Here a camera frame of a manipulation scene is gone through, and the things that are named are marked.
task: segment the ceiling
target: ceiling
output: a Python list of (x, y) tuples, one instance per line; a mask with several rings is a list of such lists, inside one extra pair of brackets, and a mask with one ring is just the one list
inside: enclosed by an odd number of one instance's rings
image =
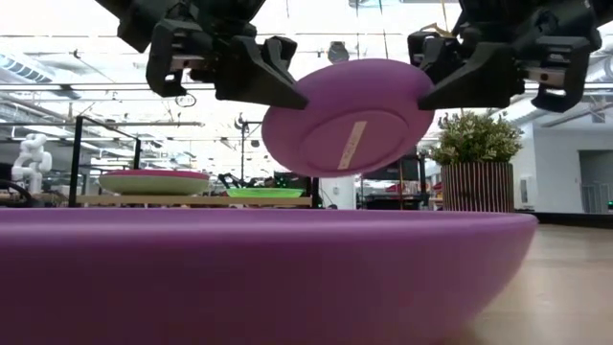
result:
[[(290, 72), (300, 78), (329, 65), (325, 52), (331, 41), (343, 41), (352, 58), (392, 58), (408, 61), (406, 36), (437, 23), (453, 25), (460, 13), (457, 3), (445, 6), (432, 0), (267, 0), (253, 24), (261, 39), (286, 35), (298, 42)], [(197, 166), (213, 173), (236, 173), (240, 166), (239, 116), (260, 121), (265, 106), (220, 102), (214, 91), (191, 91), (196, 103), (182, 107), (175, 99), (160, 99), (144, 91), (148, 55), (140, 55), (115, 37), (118, 20), (94, 0), (20, 0), (3, 3), (0, 11), (0, 54), (42, 64), (53, 71), (53, 82), (89, 83), (98, 91), (80, 91), (79, 100), (54, 93), (32, 91), (19, 85), (11, 95), (61, 115), (85, 114), (98, 119), (127, 122), (175, 122), (177, 126), (126, 127), (134, 134), (164, 138), (168, 150), (188, 151)], [(140, 90), (125, 90), (122, 83), (140, 83)], [(202, 126), (179, 126), (199, 122)], [(245, 177), (270, 175), (281, 169), (259, 140), (252, 126), (246, 145)], [(436, 138), (436, 120), (424, 140)]]

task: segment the wooden planter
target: wooden planter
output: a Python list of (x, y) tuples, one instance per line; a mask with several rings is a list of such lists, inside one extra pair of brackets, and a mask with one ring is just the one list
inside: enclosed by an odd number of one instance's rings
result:
[(510, 163), (462, 163), (441, 168), (445, 211), (513, 212)]

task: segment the green leaves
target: green leaves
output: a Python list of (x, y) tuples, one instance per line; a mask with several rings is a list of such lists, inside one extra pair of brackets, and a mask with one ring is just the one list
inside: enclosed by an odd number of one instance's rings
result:
[(439, 144), (429, 156), (440, 165), (469, 162), (504, 162), (521, 150), (521, 129), (504, 119), (471, 111), (440, 118)]

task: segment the wooden shelf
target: wooden shelf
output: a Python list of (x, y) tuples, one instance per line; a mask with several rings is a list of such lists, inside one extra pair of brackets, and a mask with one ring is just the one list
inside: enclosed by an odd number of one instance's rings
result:
[(310, 206), (310, 197), (229, 197), (177, 195), (78, 195), (77, 203), (93, 205), (259, 205)]

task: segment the green plate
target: green plate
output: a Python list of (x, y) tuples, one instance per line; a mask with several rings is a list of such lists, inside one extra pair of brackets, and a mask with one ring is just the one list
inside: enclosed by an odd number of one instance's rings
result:
[(233, 197), (298, 197), (303, 193), (301, 189), (289, 188), (235, 188), (226, 190), (228, 196)]

